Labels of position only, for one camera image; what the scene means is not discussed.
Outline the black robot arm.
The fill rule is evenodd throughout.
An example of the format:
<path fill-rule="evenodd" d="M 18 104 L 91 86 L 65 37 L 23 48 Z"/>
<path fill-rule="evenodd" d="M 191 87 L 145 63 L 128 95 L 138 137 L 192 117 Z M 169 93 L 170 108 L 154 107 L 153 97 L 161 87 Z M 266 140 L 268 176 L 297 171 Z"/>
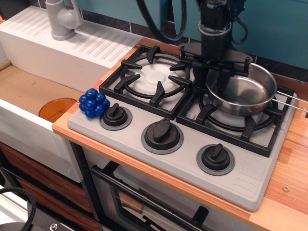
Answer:
<path fill-rule="evenodd" d="M 248 76 L 252 57 L 238 51 L 234 44 L 246 40 L 235 41 L 232 36 L 234 22 L 238 22 L 245 30 L 246 24 L 239 18 L 245 9 L 243 0 L 199 0 L 200 11 L 198 29 L 201 41 L 179 45 L 182 58 L 187 54 L 191 58 L 193 73 L 199 88 L 205 87 L 211 70 L 218 74 L 217 88 L 223 93 L 230 78 L 234 75 Z"/>

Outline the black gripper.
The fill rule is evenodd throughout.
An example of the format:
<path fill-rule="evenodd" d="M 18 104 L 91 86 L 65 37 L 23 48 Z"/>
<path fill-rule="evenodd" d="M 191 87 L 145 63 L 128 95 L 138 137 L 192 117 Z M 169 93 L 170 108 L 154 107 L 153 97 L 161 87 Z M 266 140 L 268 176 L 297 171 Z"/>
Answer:
<path fill-rule="evenodd" d="M 210 69 L 215 70 L 217 95 L 222 95 L 227 88 L 231 76 L 248 76 L 252 57 L 236 50 L 232 45 L 219 49 L 218 47 L 205 47 L 200 42 L 182 43 L 179 45 L 181 55 L 188 59 L 187 54 L 192 54 L 192 69 L 196 85 L 200 89 L 206 89 L 206 79 Z"/>

